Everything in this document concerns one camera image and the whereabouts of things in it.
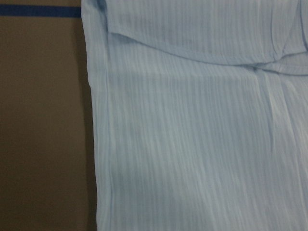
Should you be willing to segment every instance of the garment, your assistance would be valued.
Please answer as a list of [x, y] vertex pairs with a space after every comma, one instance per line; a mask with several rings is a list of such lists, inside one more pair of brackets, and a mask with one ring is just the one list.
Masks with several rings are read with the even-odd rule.
[[308, 1], [83, 0], [99, 231], [308, 231]]

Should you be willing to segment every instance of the light blue fabric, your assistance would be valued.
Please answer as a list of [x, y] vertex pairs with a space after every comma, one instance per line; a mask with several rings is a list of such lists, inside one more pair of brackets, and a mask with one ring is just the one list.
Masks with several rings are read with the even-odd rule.
[[83, 0], [98, 231], [308, 231], [307, 0]]

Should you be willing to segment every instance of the clothing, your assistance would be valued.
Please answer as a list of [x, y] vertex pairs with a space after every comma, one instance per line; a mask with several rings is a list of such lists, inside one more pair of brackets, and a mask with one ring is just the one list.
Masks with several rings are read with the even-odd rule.
[[82, 1], [98, 231], [308, 231], [308, 1]]

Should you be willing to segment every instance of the dark blue stripe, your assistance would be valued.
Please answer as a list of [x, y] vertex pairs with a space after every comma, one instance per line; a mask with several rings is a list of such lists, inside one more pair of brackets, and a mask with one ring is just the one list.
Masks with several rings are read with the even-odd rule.
[[80, 7], [0, 4], [0, 16], [81, 18]]

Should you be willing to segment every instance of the folded shirt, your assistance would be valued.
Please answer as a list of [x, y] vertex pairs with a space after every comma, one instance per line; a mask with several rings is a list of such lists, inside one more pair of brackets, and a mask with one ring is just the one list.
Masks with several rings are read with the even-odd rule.
[[308, 1], [83, 0], [99, 231], [308, 231]]

